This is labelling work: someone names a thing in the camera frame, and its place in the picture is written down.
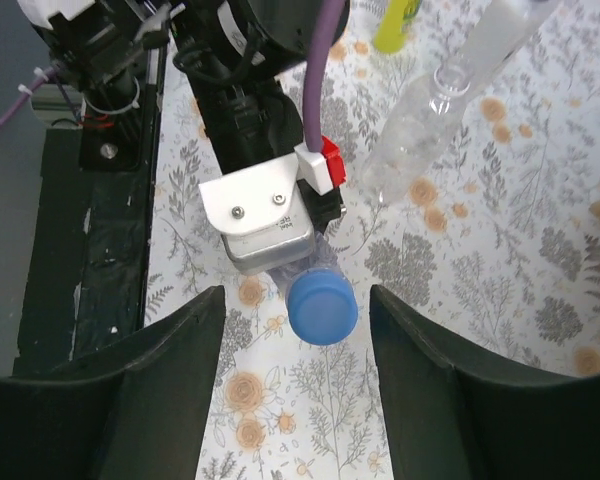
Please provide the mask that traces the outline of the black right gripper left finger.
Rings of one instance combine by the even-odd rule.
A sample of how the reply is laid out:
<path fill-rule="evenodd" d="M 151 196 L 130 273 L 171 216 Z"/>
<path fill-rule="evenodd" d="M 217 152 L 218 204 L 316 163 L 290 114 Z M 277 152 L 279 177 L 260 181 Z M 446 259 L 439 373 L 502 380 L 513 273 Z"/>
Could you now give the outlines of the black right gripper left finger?
<path fill-rule="evenodd" d="M 48 374 L 0 378 L 0 479 L 191 479 L 226 316 L 211 287 Z"/>

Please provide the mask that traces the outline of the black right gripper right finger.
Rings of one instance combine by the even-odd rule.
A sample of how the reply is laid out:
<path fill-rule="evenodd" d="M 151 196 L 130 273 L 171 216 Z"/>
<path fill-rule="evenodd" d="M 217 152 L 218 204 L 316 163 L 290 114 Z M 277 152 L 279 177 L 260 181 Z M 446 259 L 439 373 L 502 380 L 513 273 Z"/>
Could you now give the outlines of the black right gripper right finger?
<path fill-rule="evenodd" d="M 600 374 L 495 354 L 383 286 L 370 327 L 397 479 L 600 479 Z"/>

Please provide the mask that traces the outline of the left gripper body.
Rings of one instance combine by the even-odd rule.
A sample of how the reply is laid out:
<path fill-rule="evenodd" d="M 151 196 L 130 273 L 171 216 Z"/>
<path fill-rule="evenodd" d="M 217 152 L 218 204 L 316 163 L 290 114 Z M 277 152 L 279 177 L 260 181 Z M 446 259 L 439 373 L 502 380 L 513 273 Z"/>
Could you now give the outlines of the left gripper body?
<path fill-rule="evenodd" d="M 319 195 L 305 180 L 300 180 L 299 189 L 316 231 L 324 233 L 330 222 L 340 219 L 343 215 L 344 200 L 339 188 Z"/>

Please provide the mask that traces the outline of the blue bottle cap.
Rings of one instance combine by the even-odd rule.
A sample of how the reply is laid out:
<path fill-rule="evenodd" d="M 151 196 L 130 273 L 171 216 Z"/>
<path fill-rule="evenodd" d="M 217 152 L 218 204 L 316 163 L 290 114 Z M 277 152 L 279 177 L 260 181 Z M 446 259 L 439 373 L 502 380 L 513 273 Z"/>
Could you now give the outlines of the blue bottle cap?
<path fill-rule="evenodd" d="M 290 325 L 311 345 L 329 346 L 346 339 L 358 321 L 358 305 L 348 279 L 338 270 L 301 272 L 286 292 Z"/>

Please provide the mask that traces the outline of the clear plastic bottle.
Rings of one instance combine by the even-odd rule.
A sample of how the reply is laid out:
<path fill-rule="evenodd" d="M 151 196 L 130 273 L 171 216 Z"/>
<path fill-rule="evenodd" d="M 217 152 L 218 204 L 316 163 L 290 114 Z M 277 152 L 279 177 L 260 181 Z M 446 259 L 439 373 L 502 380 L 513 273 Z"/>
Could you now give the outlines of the clear plastic bottle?
<path fill-rule="evenodd" d="M 475 25 L 455 55 L 406 87 L 360 170 L 361 190 L 371 202 L 389 205 L 404 197 L 411 183 L 446 151 L 468 103 L 558 5 L 556 1 L 530 2 L 531 23 L 504 60 L 484 54 L 473 33 Z"/>

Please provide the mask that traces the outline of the blue tinted plastic bottle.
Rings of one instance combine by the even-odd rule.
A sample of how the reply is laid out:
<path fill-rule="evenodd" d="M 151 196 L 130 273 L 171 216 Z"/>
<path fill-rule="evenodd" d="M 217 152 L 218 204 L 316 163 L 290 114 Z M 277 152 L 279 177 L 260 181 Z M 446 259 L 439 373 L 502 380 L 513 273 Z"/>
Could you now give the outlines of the blue tinted plastic bottle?
<path fill-rule="evenodd" d="M 330 270 L 338 275 L 342 274 L 337 252 L 318 231 L 314 235 L 313 250 L 307 256 L 273 268 L 268 271 L 268 274 L 280 294 L 286 297 L 294 281 L 305 273 L 317 270 Z"/>

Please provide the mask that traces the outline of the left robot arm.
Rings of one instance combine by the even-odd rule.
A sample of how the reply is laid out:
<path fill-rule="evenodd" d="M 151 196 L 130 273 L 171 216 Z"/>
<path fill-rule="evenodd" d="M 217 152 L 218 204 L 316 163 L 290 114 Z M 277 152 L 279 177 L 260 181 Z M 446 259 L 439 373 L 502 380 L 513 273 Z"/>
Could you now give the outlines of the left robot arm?
<path fill-rule="evenodd" d="M 62 82 L 86 104 L 79 154 L 92 171 L 144 170 L 153 137 L 149 54 L 176 48 L 220 170 L 232 173 L 315 142 L 319 123 L 297 109 L 278 75 L 320 74 L 348 20 L 340 1 L 23 1 Z M 333 27 L 325 13 L 335 14 Z"/>

